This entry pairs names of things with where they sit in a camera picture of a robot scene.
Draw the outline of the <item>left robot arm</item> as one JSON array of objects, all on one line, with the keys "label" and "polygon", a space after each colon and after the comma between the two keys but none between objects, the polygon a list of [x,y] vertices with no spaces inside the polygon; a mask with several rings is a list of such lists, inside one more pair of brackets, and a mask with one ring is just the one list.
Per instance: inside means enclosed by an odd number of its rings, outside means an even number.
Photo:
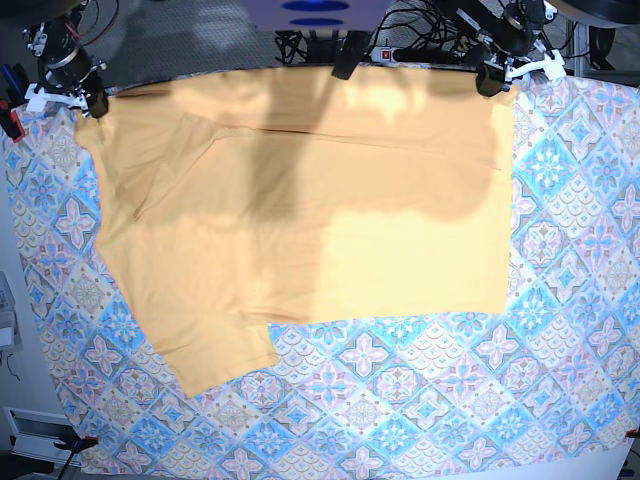
[{"label": "left robot arm", "polygon": [[459,32],[476,45],[464,59],[476,67],[476,89],[493,97],[515,79],[540,72],[550,80],[566,76],[559,50],[543,38],[543,27],[557,14],[545,1],[512,1],[496,15],[479,1],[445,1],[441,9]]}]

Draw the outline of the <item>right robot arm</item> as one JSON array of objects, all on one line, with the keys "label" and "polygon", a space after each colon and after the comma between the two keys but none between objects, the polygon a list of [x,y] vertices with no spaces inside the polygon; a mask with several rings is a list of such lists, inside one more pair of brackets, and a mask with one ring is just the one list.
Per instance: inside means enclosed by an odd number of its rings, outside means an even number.
[{"label": "right robot arm", "polygon": [[30,111],[48,102],[78,109],[85,117],[101,118],[109,111],[108,93],[100,73],[107,64],[86,50],[78,32],[89,1],[78,1],[66,12],[26,30],[27,49],[37,60],[38,79],[25,98]]}]

